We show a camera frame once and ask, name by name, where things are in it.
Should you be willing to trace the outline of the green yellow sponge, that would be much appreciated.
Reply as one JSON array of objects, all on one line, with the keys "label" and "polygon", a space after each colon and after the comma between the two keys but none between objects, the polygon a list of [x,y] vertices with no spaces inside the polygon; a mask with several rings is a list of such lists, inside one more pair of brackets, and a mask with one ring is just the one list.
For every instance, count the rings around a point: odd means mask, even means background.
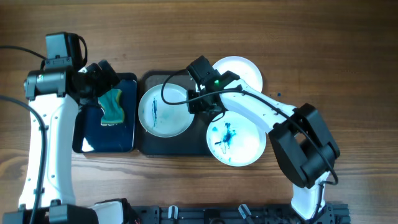
[{"label": "green yellow sponge", "polygon": [[124,122],[124,110],[119,103],[121,95],[120,89],[111,89],[98,98],[98,103],[103,110],[102,126],[114,126]]}]

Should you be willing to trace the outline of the white plate with blue splat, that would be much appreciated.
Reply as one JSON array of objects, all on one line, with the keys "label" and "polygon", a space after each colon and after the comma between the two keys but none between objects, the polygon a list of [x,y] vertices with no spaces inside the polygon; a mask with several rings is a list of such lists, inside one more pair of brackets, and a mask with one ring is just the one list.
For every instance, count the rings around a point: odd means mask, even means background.
[{"label": "white plate with blue splat", "polygon": [[248,166],[264,153],[266,134],[244,116],[227,111],[216,116],[206,132],[212,155],[233,167]]}]

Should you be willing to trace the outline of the white plate with streak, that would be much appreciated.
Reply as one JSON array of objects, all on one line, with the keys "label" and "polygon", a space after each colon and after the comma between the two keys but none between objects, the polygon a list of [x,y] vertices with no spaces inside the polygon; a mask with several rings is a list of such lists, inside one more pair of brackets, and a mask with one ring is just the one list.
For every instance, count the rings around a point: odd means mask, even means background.
[{"label": "white plate with streak", "polygon": [[171,83],[156,85],[146,91],[138,106],[142,127],[160,138],[171,138],[183,133],[195,115],[188,112],[187,105],[168,105],[164,100],[176,103],[186,100],[186,96],[186,89]]}]

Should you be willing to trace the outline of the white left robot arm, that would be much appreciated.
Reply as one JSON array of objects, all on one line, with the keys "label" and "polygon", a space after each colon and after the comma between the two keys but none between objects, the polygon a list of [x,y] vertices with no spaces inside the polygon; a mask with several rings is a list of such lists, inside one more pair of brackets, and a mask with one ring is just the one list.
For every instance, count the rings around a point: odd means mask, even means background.
[{"label": "white left robot arm", "polygon": [[3,223],[131,223],[134,212],[124,198],[92,207],[75,204],[72,186],[72,144],[80,101],[91,101],[114,88],[125,76],[102,60],[86,72],[81,65],[48,60],[24,83],[31,135],[27,177],[18,210]]}]

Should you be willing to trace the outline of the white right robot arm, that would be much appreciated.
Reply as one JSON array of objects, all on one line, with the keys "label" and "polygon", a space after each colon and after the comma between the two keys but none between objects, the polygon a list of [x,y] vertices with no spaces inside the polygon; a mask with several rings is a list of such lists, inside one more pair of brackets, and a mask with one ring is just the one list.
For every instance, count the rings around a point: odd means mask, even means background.
[{"label": "white right robot arm", "polygon": [[296,108],[275,101],[230,71],[221,75],[216,70],[191,70],[188,74],[204,87],[199,93],[188,92],[189,112],[232,111],[264,131],[281,171],[293,184],[292,208],[302,219],[315,223],[325,206],[325,185],[338,184],[334,164],[340,156],[318,110],[308,103]]}]

